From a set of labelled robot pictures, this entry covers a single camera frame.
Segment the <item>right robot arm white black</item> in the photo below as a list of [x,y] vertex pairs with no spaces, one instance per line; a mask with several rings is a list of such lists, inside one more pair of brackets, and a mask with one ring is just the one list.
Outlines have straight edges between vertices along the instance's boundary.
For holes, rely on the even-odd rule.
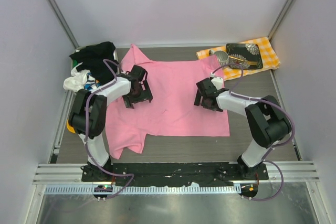
[[288,134],[294,136],[295,126],[275,97],[254,98],[237,94],[217,88],[213,80],[206,78],[196,84],[194,105],[217,112],[232,111],[246,117],[252,141],[238,157],[237,173],[242,179],[250,179],[278,142]]

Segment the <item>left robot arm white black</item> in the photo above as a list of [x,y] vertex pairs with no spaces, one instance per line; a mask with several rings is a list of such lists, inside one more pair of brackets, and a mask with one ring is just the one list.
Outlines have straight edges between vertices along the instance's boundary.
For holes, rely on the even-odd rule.
[[77,92],[68,118],[68,129],[82,139],[88,154],[86,165],[81,166],[83,182],[108,181],[113,177],[113,165],[104,141],[107,107],[122,98],[126,108],[134,108],[139,102],[151,102],[148,72],[134,65],[131,71],[116,74],[114,79],[93,90]]

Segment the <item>pink t shirt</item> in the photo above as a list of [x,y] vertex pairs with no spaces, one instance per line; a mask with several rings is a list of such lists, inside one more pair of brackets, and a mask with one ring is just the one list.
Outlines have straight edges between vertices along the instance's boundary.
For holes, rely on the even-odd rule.
[[208,78],[219,67],[215,56],[195,61],[153,61],[136,45],[121,61],[123,70],[138,65],[148,72],[153,95],[126,108],[122,98],[107,108],[106,136],[110,155],[119,159],[128,148],[141,154],[146,135],[214,136],[230,135],[228,114],[195,106],[196,83]]

